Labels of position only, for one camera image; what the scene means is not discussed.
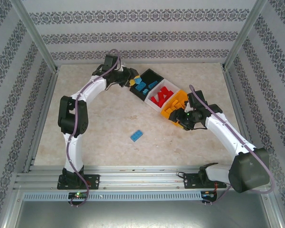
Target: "blue lego brick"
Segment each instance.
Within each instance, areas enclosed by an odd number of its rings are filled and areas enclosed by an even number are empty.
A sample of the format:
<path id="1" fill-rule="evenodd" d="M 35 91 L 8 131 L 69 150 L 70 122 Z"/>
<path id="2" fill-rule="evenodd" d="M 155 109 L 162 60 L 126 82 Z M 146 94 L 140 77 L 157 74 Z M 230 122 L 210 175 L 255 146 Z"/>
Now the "blue lego brick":
<path id="1" fill-rule="evenodd" d="M 142 82 L 142 79 L 139 77 L 139 78 L 135 78 L 134 81 L 136 84 L 140 84 Z"/>
<path id="2" fill-rule="evenodd" d="M 137 89 L 140 92 L 145 86 L 146 84 L 144 82 L 141 82 L 135 87 L 135 89 Z"/>
<path id="3" fill-rule="evenodd" d="M 148 91 L 149 91 L 148 89 L 144 89 L 142 94 L 146 95 Z"/>
<path id="4" fill-rule="evenodd" d="M 143 135 L 141 130 L 136 131 L 133 135 L 131 135 L 131 139 L 133 140 L 133 142 L 135 142 L 136 140 L 138 140 L 141 136 Z"/>
<path id="5" fill-rule="evenodd" d="M 154 86 L 156 86 L 158 81 L 152 82 L 148 87 L 149 89 L 152 89 Z"/>

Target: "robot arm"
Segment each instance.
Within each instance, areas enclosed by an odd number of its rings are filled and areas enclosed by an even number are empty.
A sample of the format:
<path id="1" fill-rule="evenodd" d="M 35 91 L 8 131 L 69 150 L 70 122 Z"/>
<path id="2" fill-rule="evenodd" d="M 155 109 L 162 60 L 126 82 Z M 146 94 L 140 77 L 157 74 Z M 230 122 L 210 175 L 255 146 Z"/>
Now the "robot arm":
<path id="1" fill-rule="evenodd" d="M 129 87 L 129 81 L 138 75 L 137 71 L 132 68 L 126 68 L 121 65 L 118 70 L 116 68 L 117 56 L 106 55 L 103 65 L 100 65 L 92 77 L 77 93 L 72 96 L 63 96 L 60 100 L 58 126 L 64 134 L 64 139 L 67 148 L 66 163 L 62 170 L 62 175 L 59 177 L 58 183 L 68 189 L 78 189 L 83 186 L 82 179 L 84 176 L 84 166 L 81 156 L 82 134 L 85 133 L 88 127 L 87 106 L 95 99 L 95 97 L 112 84 L 119 84 L 121 87 Z M 77 103 L 77 128 L 75 134 L 75 114 L 71 113 L 75 109 L 76 99 L 80 95 Z"/>
<path id="2" fill-rule="evenodd" d="M 208 105 L 201 91 L 197 91 L 196 95 L 204 104 Z M 204 127 L 214 133 L 233 158 L 231 166 L 212 163 L 201 167 L 199 171 L 201 181 L 228 183 L 240 193 L 268 184 L 267 171 L 249 150 L 253 151 L 266 167 L 269 167 L 267 151 L 264 148 L 257 149 L 237 132 L 216 104 L 209 105 L 209 108 L 214 111 L 215 115 L 190 93 L 185 110 L 176 110 L 173 116 L 173 121 L 179 121 L 185 130 L 194 130 L 196 123 L 202 123 Z"/>
<path id="3" fill-rule="evenodd" d="M 90 83 L 91 81 L 95 80 L 97 76 L 92 76 L 91 79 L 88 81 Z M 70 145 L 69 145 L 69 156 L 70 159 L 72 160 L 73 165 L 75 166 L 77 171 L 80 171 L 83 168 L 83 163 L 82 163 L 82 156 L 81 156 L 81 148 L 82 148 L 82 134 L 86 131 L 87 125 L 88 125 L 88 118 L 87 118 L 87 106 L 95 99 L 95 97 L 102 91 L 104 91 L 106 88 L 106 80 L 104 78 L 100 78 L 97 81 L 95 81 L 93 84 L 91 84 L 85 91 L 84 93 L 80 96 L 79 98 L 79 104 L 83 105 L 78 105 L 78 108 L 81 109 L 79 112 L 79 115 L 84 115 L 84 117 L 78 118 L 79 122 L 79 128 L 80 129 L 85 129 L 84 131 L 81 131 L 80 134 L 75 137 L 71 137 L 70 139 Z M 79 95 L 79 92 L 73 94 L 71 97 L 66 97 L 68 105 L 72 105 L 72 101 L 76 100 L 77 96 Z M 63 137 L 67 143 L 69 141 L 69 137 L 71 133 L 73 132 L 74 126 L 72 125 L 69 129 L 69 131 L 65 131 Z M 65 169 L 67 171 L 73 172 L 73 168 L 70 165 L 70 162 L 68 159 L 66 159 L 65 163 Z"/>

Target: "patterned wallpaper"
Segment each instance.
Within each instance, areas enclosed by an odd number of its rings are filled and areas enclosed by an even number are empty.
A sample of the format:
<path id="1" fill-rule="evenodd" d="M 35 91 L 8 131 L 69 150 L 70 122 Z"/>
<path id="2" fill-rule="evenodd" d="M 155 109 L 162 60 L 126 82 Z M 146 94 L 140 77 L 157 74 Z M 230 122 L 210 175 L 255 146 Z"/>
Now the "patterned wallpaper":
<path id="1" fill-rule="evenodd" d="M 285 221 L 285 0 L 269 0 L 229 69 L 257 146 L 270 155 Z"/>
<path id="2" fill-rule="evenodd" d="M 23 171 L 52 76 L 8 0 L 0 0 L 0 215 Z"/>
<path id="3" fill-rule="evenodd" d="M 256 0 L 23 1 L 57 65 L 223 63 Z"/>

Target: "lego brick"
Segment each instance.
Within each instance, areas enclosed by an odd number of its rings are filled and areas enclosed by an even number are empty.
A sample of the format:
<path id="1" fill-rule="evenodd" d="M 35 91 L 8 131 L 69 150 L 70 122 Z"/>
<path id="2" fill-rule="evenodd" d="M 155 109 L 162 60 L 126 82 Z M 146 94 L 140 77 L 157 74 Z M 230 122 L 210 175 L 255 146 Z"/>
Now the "lego brick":
<path id="1" fill-rule="evenodd" d="M 149 91 L 148 89 L 144 89 L 142 94 L 146 95 L 148 91 Z"/>
<path id="2" fill-rule="evenodd" d="M 146 86 L 146 84 L 144 82 L 141 82 L 140 84 L 138 84 L 135 89 L 137 89 L 138 91 L 142 91 L 142 89 Z"/>
<path id="3" fill-rule="evenodd" d="M 171 114 L 171 112 L 173 112 L 173 110 L 170 109 L 170 108 L 168 108 L 168 109 L 166 110 L 166 112 L 167 112 L 168 114 Z"/>
<path id="4" fill-rule="evenodd" d="M 177 109 L 179 109 L 179 108 L 182 108 L 182 105 L 181 105 L 181 103 L 177 103 L 177 104 L 175 105 L 175 107 L 176 107 Z"/>
<path id="5" fill-rule="evenodd" d="M 169 90 L 167 89 L 167 87 L 163 86 L 163 87 L 161 88 L 161 91 L 163 92 L 164 95 L 167 95 L 167 93 L 168 93 Z"/>
<path id="6" fill-rule="evenodd" d="M 154 86 L 156 86 L 158 81 L 152 82 L 150 85 L 148 85 L 149 89 L 152 89 Z"/>
<path id="7" fill-rule="evenodd" d="M 157 95 L 159 100 L 164 99 L 163 92 L 158 92 Z"/>
<path id="8" fill-rule="evenodd" d="M 165 100 L 168 100 L 173 95 L 172 91 L 169 91 L 165 97 Z"/>
<path id="9" fill-rule="evenodd" d="M 131 79 L 130 80 L 130 86 L 133 86 L 133 85 L 135 85 L 136 83 L 135 83 L 135 81 L 134 81 L 134 79 Z"/>
<path id="10" fill-rule="evenodd" d="M 173 103 L 171 104 L 171 106 L 175 106 L 178 102 L 179 102 L 178 100 L 173 101 Z"/>
<path id="11" fill-rule="evenodd" d="M 153 96 L 153 97 L 151 97 L 151 101 L 154 103 L 154 104 L 156 104 L 157 105 L 157 100 L 156 100 L 156 98 Z"/>
<path id="12" fill-rule="evenodd" d="M 133 135 L 131 135 L 131 139 L 133 140 L 133 142 L 135 142 L 136 140 L 138 140 L 141 136 L 143 135 L 141 130 L 136 131 Z"/>
<path id="13" fill-rule="evenodd" d="M 142 79 L 138 77 L 138 78 L 135 78 L 134 81 L 136 84 L 140 84 L 142 82 Z"/>
<path id="14" fill-rule="evenodd" d="M 165 102 L 166 102 L 165 99 L 159 100 L 157 105 L 161 108 Z"/>

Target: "cable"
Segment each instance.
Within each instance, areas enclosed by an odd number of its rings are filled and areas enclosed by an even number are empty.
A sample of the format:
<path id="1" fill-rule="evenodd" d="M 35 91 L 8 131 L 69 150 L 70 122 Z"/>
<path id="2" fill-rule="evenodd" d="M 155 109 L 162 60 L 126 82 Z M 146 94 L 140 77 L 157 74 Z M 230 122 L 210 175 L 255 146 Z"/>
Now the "cable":
<path id="1" fill-rule="evenodd" d="M 229 185 L 229 187 L 221 194 L 221 196 L 216 201 L 214 201 L 212 204 L 216 204 L 218 201 L 220 201 L 227 194 L 229 189 L 231 189 L 231 185 Z"/>
<path id="2" fill-rule="evenodd" d="M 81 90 L 80 92 L 78 93 L 78 96 L 76 97 L 76 100 L 75 100 L 75 126 L 74 126 L 74 130 L 73 130 L 73 133 L 69 136 L 68 138 L 68 141 L 67 141 L 67 145 L 66 145 L 66 157 L 67 157 L 67 160 L 68 162 L 70 163 L 72 169 L 74 170 L 74 172 L 78 175 L 78 177 L 83 181 L 83 183 L 85 184 L 86 186 L 86 198 L 83 202 L 81 202 L 79 205 L 76 205 L 76 207 L 80 207 L 81 205 L 83 205 L 88 197 L 89 197 L 89 186 L 87 184 L 87 182 L 85 181 L 85 179 L 80 175 L 80 173 L 76 170 L 75 166 L 73 165 L 72 163 L 72 160 L 70 158 L 70 155 L 69 155 L 69 146 L 70 146 L 70 143 L 71 143 L 71 138 L 75 135 L 76 133 L 76 130 L 77 130 L 77 126 L 78 126 L 78 100 L 79 98 L 81 97 L 82 93 L 91 85 L 93 84 L 95 81 L 99 80 L 100 78 L 102 78 L 103 76 L 107 75 L 108 73 L 110 73 L 112 70 L 114 70 L 114 68 L 117 66 L 117 63 L 118 61 L 120 60 L 120 53 L 118 50 L 116 49 L 112 49 L 111 51 L 109 51 L 109 53 L 111 53 L 112 51 L 115 51 L 117 53 L 117 61 L 115 62 L 115 64 L 109 69 L 107 70 L 106 72 L 104 72 L 102 75 L 100 75 L 99 77 L 97 77 L 96 79 L 94 79 L 93 81 L 87 83 Z"/>
<path id="3" fill-rule="evenodd" d="M 214 186 L 215 186 L 215 188 L 214 188 L 214 195 L 217 195 L 217 193 L 218 193 L 218 184 L 215 182 Z"/>
<path id="4" fill-rule="evenodd" d="M 117 70 L 115 70 L 115 71 L 119 71 L 121 67 L 122 67 L 122 60 L 121 60 L 121 58 L 120 58 L 120 59 L 119 59 L 119 68 L 118 68 Z"/>
<path id="5" fill-rule="evenodd" d="M 182 178 L 182 179 L 184 179 L 184 175 L 185 175 L 185 174 L 186 174 L 186 173 L 184 173 L 184 172 L 178 172 L 178 173 L 177 173 L 177 176 L 180 177 L 180 178 Z"/>
<path id="6" fill-rule="evenodd" d="M 208 128 L 206 128 L 206 127 L 193 128 L 193 130 L 198 130 L 198 129 L 201 129 L 201 130 L 208 130 Z"/>
<path id="7" fill-rule="evenodd" d="M 239 142 L 252 154 L 252 156 L 263 166 L 263 168 L 265 169 L 265 171 L 267 172 L 267 174 L 269 175 L 270 181 L 271 181 L 271 187 L 269 190 L 267 191 L 257 191 L 257 190 L 251 190 L 253 192 L 257 192 L 260 194 L 269 194 L 271 193 L 274 189 L 275 189 L 275 178 L 273 177 L 272 172 L 267 168 L 267 166 L 263 163 L 263 161 L 245 144 L 245 142 L 234 132 L 234 130 L 229 126 L 229 124 L 227 124 L 224 120 L 222 120 L 222 118 L 220 118 L 217 114 L 215 114 L 215 112 L 209 108 L 208 105 L 206 105 L 200 98 L 199 96 L 197 96 L 197 94 L 195 93 L 194 87 L 192 85 L 189 85 L 189 88 L 191 90 L 191 92 L 193 93 L 193 95 L 195 96 L 195 98 L 208 110 L 210 111 L 219 121 L 221 121 L 229 130 L 230 132 L 236 137 L 236 139 L 239 140 Z"/>
<path id="8" fill-rule="evenodd" d="M 122 82 L 114 82 L 114 83 L 110 84 L 110 85 L 109 85 L 106 89 L 104 89 L 104 90 L 107 91 L 107 90 L 109 90 L 109 88 L 110 88 L 111 86 L 116 85 L 116 84 L 118 84 L 118 83 L 122 83 Z"/>

